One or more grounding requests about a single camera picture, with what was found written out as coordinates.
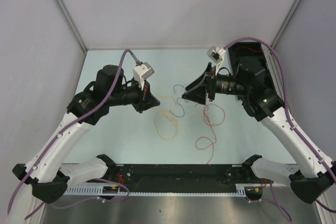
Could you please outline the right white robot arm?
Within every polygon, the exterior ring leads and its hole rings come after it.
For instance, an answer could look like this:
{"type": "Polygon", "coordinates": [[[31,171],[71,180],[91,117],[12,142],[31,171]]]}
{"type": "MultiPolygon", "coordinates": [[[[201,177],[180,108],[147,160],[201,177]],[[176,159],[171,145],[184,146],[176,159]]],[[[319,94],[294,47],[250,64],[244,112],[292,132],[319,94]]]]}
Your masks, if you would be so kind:
{"type": "Polygon", "coordinates": [[[186,87],[185,100],[205,105],[216,94],[239,97],[246,113],[266,127],[281,142],[294,165],[270,161],[261,155],[245,160],[243,179],[254,183],[259,178],[291,188],[303,202],[315,202],[334,184],[335,162],[302,134],[299,126],[285,111],[285,103],[277,92],[268,86],[268,69],[259,57],[241,57],[233,66],[234,74],[222,75],[210,63],[204,73],[186,87]]]}

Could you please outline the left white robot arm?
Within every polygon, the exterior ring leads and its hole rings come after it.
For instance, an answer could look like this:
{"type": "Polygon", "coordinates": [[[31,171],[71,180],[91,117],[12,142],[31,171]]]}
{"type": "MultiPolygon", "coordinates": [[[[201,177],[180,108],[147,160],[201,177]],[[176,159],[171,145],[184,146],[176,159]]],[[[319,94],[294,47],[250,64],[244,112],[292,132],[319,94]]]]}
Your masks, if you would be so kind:
{"type": "Polygon", "coordinates": [[[98,71],[95,81],[74,96],[55,136],[44,149],[26,165],[17,164],[13,168],[19,180],[31,185],[31,196],[51,204],[72,186],[92,179],[110,182],[115,178],[116,164],[105,154],[82,164],[62,163],[79,140],[109,113],[110,107],[132,105],[142,113],[160,105],[147,81],[153,73],[153,68],[144,62],[135,66],[133,78],[123,83],[124,72],[118,66],[106,65],[98,71]]]}

